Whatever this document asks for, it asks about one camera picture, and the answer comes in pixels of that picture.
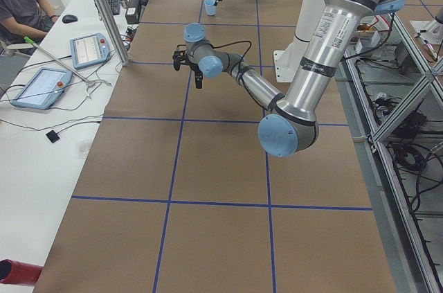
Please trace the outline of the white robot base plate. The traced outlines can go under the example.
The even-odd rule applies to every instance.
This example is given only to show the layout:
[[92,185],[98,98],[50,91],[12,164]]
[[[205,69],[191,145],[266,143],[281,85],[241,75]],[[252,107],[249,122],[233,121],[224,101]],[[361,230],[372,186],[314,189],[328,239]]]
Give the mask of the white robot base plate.
[[304,42],[295,37],[285,50],[276,50],[273,52],[273,62],[277,82],[292,82],[308,45],[309,42]]

